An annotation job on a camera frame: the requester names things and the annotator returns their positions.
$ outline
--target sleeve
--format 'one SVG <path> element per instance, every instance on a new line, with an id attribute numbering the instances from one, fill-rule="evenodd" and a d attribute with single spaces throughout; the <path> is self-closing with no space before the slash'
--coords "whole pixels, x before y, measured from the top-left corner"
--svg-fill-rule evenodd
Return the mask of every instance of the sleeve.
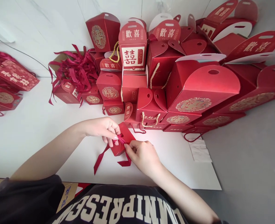
<path id="1" fill-rule="evenodd" d="M 57 211 L 64 185 L 57 175 L 0 184 L 0 223 L 45 223 Z"/>

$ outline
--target person's left hand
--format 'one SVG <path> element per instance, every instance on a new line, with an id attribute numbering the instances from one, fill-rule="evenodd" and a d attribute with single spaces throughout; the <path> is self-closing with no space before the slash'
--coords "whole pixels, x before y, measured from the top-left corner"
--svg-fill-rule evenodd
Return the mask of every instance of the person's left hand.
<path id="1" fill-rule="evenodd" d="M 112 140 L 118 140 L 117 135 L 121 134 L 119 125 L 110 117 L 85 120 L 79 124 L 86 136 L 102 136 L 103 141 L 108 143 L 110 147 L 113 147 Z"/>

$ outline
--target pile of red ribbons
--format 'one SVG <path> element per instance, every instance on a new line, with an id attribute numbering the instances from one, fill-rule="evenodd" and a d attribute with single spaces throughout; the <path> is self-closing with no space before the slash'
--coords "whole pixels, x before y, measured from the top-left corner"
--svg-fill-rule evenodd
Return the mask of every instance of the pile of red ribbons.
<path id="1" fill-rule="evenodd" d="M 80 53 L 78 47 L 73 44 L 73 47 L 76 50 L 76 53 L 70 51 L 61 51 L 55 52 L 55 54 L 66 54 L 71 57 L 67 58 L 64 61 L 56 62 L 51 61 L 48 64 L 48 69 L 52 79 L 52 96 L 54 97 L 54 92 L 56 89 L 65 82 L 72 83 L 78 92 L 88 92 L 91 90 L 91 82 L 94 82 L 98 75 L 96 73 L 96 68 L 93 59 L 91 58 L 89 52 L 94 49 L 87 51 L 87 48 L 84 46 L 83 55 Z M 53 81 L 53 73 L 49 65 L 58 65 L 60 68 L 56 71 L 56 80 Z"/>

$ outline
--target gold circular emblem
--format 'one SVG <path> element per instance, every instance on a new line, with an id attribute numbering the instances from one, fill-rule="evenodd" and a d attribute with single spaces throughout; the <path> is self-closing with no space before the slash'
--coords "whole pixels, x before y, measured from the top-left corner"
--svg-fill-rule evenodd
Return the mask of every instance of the gold circular emblem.
<path id="1" fill-rule="evenodd" d="M 166 121 L 170 124 L 182 124 L 188 122 L 189 120 L 189 117 L 178 115 L 169 117 Z"/>
<path id="2" fill-rule="evenodd" d="M 111 107 L 108 110 L 111 114 L 119 114 L 122 112 L 122 109 L 120 107 Z"/>
<path id="3" fill-rule="evenodd" d="M 109 99 L 115 99 L 119 97 L 119 92 L 113 87 L 105 87 L 102 90 L 102 94 Z"/>
<path id="4" fill-rule="evenodd" d="M 87 101 L 90 102 L 90 103 L 99 103 L 100 102 L 100 99 L 96 96 L 87 96 Z"/>
<path id="5" fill-rule="evenodd" d="M 256 96 L 248 97 L 230 106 L 230 111 L 240 111 L 240 110 L 245 110 L 251 107 L 261 105 L 273 99 L 274 96 L 275 96 L 275 93 L 271 92 L 271 93 L 261 93 Z"/>
<path id="6" fill-rule="evenodd" d="M 100 26 L 94 25 L 92 27 L 91 36 L 92 36 L 94 44 L 98 48 L 100 48 L 100 49 L 105 48 L 106 38 L 105 38 L 105 34 Z"/>
<path id="7" fill-rule="evenodd" d="M 211 100 L 208 98 L 191 98 L 183 100 L 177 104 L 176 109 L 181 112 L 194 112 L 208 108 L 211 105 Z"/>
<path id="8" fill-rule="evenodd" d="M 0 92 L 0 102 L 4 104 L 12 103 L 14 101 L 13 96 L 8 93 Z"/>
<path id="9" fill-rule="evenodd" d="M 205 120 L 203 122 L 204 125 L 218 125 L 218 124 L 224 124 L 228 121 L 230 121 L 230 117 L 226 117 L 226 116 L 219 116 L 219 117 L 215 117 L 215 118 L 210 118 L 208 120 Z"/>

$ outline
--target black t-shirt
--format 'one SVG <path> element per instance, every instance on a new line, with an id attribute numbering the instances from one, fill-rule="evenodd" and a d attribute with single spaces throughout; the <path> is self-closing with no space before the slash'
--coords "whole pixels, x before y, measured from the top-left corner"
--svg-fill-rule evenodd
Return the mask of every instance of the black t-shirt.
<path id="1" fill-rule="evenodd" d="M 57 214 L 64 193 L 59 176 L 0 184 L 0 223 L 188 223 L 158 187 L 90 185 Z"/>

